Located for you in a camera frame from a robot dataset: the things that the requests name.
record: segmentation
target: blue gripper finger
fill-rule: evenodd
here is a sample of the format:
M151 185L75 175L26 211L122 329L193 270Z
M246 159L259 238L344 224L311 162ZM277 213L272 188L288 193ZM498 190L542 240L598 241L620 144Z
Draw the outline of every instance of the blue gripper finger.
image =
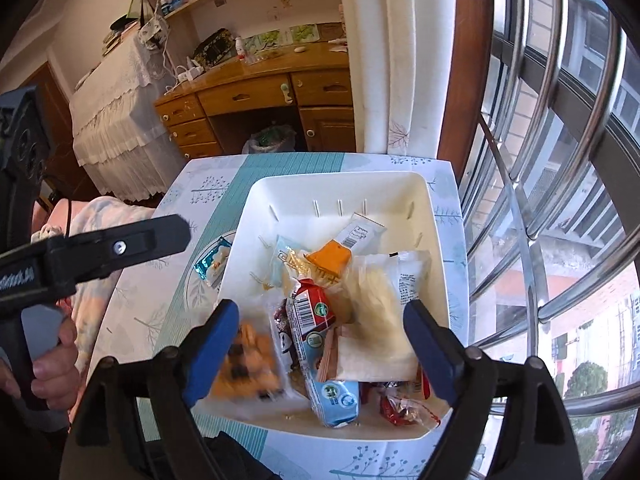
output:
M222 300L207 322L193 328L180 345L186 384L182 399L187 407L204 398L211 388L231 343L238 334L240 315L231 300Z

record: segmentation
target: tablecloth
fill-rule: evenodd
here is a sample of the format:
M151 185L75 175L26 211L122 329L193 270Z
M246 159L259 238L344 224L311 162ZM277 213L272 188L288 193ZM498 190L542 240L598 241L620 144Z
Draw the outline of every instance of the tablecloth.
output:
M178 213L192 239L181 254L124 270L102 323L92 369L105 355L120 362L148 359L177 344L194 325L194 313L210 291L191 280L193 261L220 235L238 225L254 182L278 174L407 170L430 188L449 300L450 326L466 345L468 281L462 215L448 162L360 153L277 153L192 160L164 197L155 216ZM148 438L156 438L148 403L140 404ZM354 478L416 479L442 434L442 426L419 440L358 442L267 431L224 418L194 416L206 436L226 431L284 480Z

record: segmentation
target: sticker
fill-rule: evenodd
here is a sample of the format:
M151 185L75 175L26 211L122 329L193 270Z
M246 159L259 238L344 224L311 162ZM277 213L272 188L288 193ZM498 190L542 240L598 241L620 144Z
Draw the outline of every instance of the sticker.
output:
M319 302L316 303L314 312L316 313L316 316L326 317L327 313L329 312L329 307L326 306L326 303Z
M343 394L340 397L339 402L343 408L350 408L356 403L356 398L351 394Z
M306 344L311 348L320 348L322 346L322 335L319 332L309 332L306 336Z
M338 388L336 388L333 384L325 384L322 387L322 396L325 399L335 399L338 396Z

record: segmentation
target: finger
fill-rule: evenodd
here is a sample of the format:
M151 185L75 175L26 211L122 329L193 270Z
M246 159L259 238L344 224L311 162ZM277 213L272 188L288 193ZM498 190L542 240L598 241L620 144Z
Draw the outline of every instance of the finger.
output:
M75 345L56 346L33 362L33 374L43 381L64 375L74 368L77 358L78 349Z
M78 337L78 332L76 332L76 324L70 317L65 318L65 320L60 325L60 330L58 332L58 338L63 346L71 346L76 341L76 337Z
M15 399L20 399L20 386L18 386L14 375L2 359L0 359L0 390L7 395L15 397Z
M66 394L63 397L47 400L47 406L50 410L70 410L76 405L78 393Z
M68 394L78 394L80 387L80 374L74 367L66 374L60 375L48 381L34 379L31 382L31 391L40 399L55 399Z

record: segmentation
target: wooden door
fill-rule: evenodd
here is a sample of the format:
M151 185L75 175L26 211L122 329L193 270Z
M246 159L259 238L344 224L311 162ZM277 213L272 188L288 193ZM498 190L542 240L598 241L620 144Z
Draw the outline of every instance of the wooden door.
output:
M71 112L65 95L49 67L45 63L20 86L38 86L42 104L42 118L49 125L51 140L56 145L47 160L45 174L52 175L50 182L71 200L89 201L100 195L86 171L78 166L74 153L71 129Z
M300 108L310 152L356 151L356 127L351 107Z

